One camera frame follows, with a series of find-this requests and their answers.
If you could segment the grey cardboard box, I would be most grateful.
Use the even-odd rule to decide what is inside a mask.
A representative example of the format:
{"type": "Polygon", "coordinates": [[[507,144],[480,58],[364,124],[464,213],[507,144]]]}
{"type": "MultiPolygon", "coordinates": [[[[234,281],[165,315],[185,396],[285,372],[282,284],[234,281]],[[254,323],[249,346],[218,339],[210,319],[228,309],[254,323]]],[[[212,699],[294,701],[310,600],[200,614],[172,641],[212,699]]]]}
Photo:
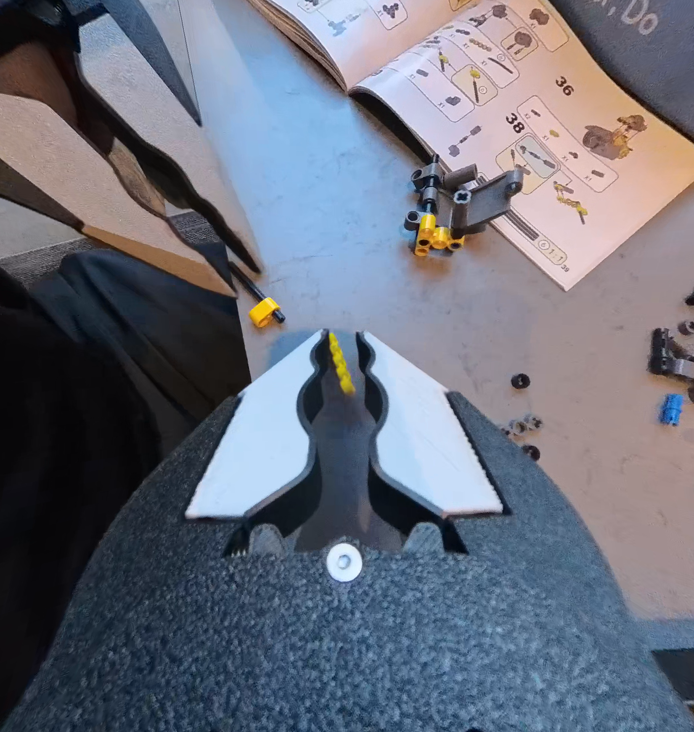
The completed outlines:
{"type": "Polygon", "coordinates": [[[694,142],[694,1],[553,1],[599,66],[694,142]]]}

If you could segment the open instruction booklet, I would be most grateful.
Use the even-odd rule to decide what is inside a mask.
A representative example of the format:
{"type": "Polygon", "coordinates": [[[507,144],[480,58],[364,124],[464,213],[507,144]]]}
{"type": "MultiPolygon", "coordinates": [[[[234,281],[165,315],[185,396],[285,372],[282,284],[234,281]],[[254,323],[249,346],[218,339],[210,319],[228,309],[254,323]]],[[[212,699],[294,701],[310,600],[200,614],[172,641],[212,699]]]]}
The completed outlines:
{"type": "Polygon", "coordinates": [[[643,111],[549,2],[252,2],[446,172],[522,173],[493,221],[564,291],[694,182],[694,143],[643,111]]]}

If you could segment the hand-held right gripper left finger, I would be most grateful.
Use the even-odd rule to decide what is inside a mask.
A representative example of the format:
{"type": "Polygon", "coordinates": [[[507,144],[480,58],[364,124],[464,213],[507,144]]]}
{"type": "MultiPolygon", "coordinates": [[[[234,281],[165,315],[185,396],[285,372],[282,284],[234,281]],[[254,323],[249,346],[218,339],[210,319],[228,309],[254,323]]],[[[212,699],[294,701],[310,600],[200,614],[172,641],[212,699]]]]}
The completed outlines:
{"type": "Polygon", "coordinates": [[[322,493],[313,423],[326,371],[327,333],[316,332],[241,392],[186,519],[303,525],[311,518],[322,493]]]}

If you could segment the yellow perforated brick beam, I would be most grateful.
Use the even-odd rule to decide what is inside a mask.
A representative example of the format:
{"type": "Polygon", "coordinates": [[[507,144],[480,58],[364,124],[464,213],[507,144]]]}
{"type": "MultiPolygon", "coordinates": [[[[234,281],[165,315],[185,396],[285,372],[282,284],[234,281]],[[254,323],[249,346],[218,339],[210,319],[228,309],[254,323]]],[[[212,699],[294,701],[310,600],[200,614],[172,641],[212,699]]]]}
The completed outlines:
{"type": "Polygon", "coordinates": [[[353,385],[352,376],[345,361],[338,338],[333,332],[328,333],[328,346],[337,382],[342,393],[347,396],[354,396],[356,394],[356,389],[353,385]]]}

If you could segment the black axle with yellow connector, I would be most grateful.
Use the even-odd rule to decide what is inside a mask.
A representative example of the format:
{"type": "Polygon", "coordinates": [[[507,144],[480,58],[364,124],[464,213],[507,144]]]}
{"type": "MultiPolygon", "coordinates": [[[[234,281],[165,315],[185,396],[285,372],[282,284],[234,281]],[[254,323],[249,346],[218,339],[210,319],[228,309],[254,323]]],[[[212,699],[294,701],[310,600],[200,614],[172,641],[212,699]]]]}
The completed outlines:
{"type": "Polygon", "coordinates": [[[268,297],[233,261],[228,262],[228,268],[233,277],[254,298],[255,304],[249,311],[249,318],[255,327],[263,328],[273,322],[278,325],[286,323],[286,316],[273,298],[268,297]]]}

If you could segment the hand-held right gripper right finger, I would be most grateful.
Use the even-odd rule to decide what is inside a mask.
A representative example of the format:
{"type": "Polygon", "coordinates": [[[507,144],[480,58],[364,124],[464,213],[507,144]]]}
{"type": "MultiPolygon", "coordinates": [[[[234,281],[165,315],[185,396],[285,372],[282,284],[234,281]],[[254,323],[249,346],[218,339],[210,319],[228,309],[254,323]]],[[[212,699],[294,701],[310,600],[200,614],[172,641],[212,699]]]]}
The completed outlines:
{"type": "Polygon", "coordinates": [[[448,399],[449,390],[369,332],[366,384],[381,406],[376,472],[435,517],[501,514],[503,503],[448,399]]]}

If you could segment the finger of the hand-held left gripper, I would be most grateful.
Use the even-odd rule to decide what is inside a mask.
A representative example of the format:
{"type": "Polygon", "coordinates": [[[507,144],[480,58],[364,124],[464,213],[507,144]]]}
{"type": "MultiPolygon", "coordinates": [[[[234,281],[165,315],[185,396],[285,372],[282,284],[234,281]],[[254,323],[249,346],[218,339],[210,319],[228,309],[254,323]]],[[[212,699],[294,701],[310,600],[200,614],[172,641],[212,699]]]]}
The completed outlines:
{"type": "Polygon", "coordinates": [[[123,109],[81,69],[0,69],[0,198],[205,290],[252,274],[252,226],[202,129],[162,82],[123,109]]]}
{"type": "Polygon", "coordinates": [[[180,105],[202,125],[178,1],[101,1],[180,105]]]}

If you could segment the grey and yellow brick assembly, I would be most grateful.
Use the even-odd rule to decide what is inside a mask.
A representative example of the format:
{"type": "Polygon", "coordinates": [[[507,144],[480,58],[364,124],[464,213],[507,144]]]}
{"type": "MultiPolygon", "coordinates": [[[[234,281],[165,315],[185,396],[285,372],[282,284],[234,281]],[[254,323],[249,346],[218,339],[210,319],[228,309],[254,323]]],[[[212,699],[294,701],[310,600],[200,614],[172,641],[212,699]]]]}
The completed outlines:
{"type": "Polygon", "coordinates": [[[414,256],[462,250],[470,236],[509,212],[511,200],[522,192],[524,178],[525,169],[518,165],[489,180],[480,178],[475,164],[447,172],[435,154],[410,178],[417,204],[407,212],[404,228],[415,234],[414,256]]]}

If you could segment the pile of small building bricks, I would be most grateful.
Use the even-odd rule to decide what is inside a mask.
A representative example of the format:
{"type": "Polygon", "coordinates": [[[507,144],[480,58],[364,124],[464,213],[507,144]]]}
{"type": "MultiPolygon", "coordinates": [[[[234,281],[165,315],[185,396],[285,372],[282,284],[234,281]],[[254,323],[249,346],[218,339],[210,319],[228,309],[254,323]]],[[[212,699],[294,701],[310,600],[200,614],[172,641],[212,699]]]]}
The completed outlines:
{"type": "Polygon", "coordinates": [[[694,403],[694,290],[684,303],[693,310],[689,317],[672,329],[652,330],[647,370],[686,384],[688,397],[694,403]]]}

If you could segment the grey desk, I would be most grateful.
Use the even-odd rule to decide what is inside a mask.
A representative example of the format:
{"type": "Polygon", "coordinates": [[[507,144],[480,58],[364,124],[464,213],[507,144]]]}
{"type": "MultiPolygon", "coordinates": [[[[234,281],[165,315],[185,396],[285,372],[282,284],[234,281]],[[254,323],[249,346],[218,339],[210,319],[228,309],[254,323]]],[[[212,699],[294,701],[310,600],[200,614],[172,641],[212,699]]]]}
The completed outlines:
{"type": "Polygon", "coordinates": [[[214,160],[258,240],[261,287],[286,325],[239,302],[253,377],[327,327],[357,388],[368,330],[496,425],[535,413],[539,464],[608,559],[655,650],[694,648],[694,405],[657,409],[672,380],[646,370],[649,336],[686,316],[694,185],[568,293],[498,232],[452,257],[408,249],[419,147],[334,84],[248,2],[180,2],[214,160]],[[529,388],[511,387],[524,372],[529,388]]]}

